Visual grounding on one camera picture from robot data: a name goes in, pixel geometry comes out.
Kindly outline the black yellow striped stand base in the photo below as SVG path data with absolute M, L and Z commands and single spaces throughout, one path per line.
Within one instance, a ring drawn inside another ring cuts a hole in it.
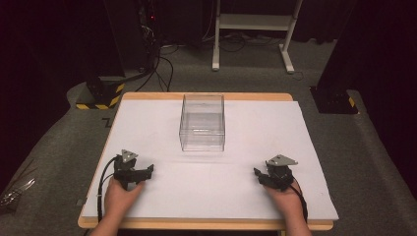
M 104 82 L 99 78 L 87 80 L 76 101 L 76 107 L 82 110 L 114 108 L 124 86 L 121 82 Z

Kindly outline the clear plastic box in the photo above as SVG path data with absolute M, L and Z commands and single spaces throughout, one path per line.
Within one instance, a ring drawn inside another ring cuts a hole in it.
M 224 96 L 208 93 L 185 94 L 179 139 L 183 151 L 224 151 Z

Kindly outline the white metal stand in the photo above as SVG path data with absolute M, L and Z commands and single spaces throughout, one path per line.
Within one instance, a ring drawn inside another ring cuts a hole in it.
M 273 30 L 285 31 L 284 42 L 278 45 L 286 72 L 294 74 L 295 69 L 291 62 L 288 47 L 298 20 L 303 0 L 296 0 L 293 13 L 287 16 L 275 15 L 248 15 L 224 14 L 221 12 L 221 0 L 215 0 L 215 28 L 211 68 L 218 71 L 220 68 L 219 39 L 221 30 Z

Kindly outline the white foam board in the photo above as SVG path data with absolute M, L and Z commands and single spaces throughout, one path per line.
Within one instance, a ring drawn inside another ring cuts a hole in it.
M 312 220 L 336 220 L 327 182 L 295 101 L 232 100 L 225 104 L 222 151 L 184 151 L 179 100 L 120 103 L 98 173 L 112 172 L 109 160 L 126 149 L 137 154 L 137 168 L 154 171 L 129 214 L 138 218 L 278 219 L 254 173 L 272 157 L 294 160 Z

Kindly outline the person's right hand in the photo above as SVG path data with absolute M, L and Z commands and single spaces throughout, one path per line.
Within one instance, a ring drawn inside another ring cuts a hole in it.
M 285 220 L 304 221 L 301 190 L 296 182 L 283 192 L 270 187 L 266 187 L 266 191 Z

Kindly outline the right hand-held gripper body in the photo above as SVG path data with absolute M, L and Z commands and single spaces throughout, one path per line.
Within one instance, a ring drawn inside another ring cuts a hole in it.
M 285 191 L 292 184 L 294 177 L 290 165 L 297 165 L 298 162 L 285 155 L 278 154 L 266 161 L 268 174 L 263 177 L 262 184 L 276 189 Z

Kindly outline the person's left hand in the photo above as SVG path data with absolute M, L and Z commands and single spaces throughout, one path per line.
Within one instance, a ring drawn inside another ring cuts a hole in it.
M 122 187 L 118 180 L 111 178 L 105 194 L 104 216 L 122 219 L 137 200 L 144 186 L 145 183 L 140 182 L 134 189 L 128 191 Z

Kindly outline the dark equipment rack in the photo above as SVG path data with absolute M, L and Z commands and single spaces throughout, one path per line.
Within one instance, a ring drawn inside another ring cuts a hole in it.
M 145 48 L 146 70 L 153 67 L 154 60 L 160 49 L 160 32 L 156 20 L 157 10 L 155 0 L 135 0 L 136 13 Z

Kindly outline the shiny metal tripod legs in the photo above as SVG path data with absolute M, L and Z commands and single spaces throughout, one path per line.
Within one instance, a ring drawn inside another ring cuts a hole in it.
M 0 215 L 14 213 L 20 202 L 23 193 L 28 190 L 34 183 L 35 178 L 30 175 L 35 170 L 31 168 L 33 159 L 30 160 L 19 175 L 12 179 L 11 183 L 0 197 Z

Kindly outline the black curtain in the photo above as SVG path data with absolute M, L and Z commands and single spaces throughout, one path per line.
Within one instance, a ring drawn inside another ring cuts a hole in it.
M 95 0 L 0 0 L 0 193 L 93 77 L 83 26 Z
M 417 200 L 417 0 L 357 0 L 317 88 L 360 92 Z

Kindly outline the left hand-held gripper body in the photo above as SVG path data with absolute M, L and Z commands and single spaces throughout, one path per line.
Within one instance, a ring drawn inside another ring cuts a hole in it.
M 149 178 L 147 169 L 136 170 L 135 165 L 138 155 L 126 149 L 121 150 L 121 154 L 116 156 L 114 163 L 114 178 L 120 182 L 124 190 L 128 189 L 130 183 L 139 184 Z

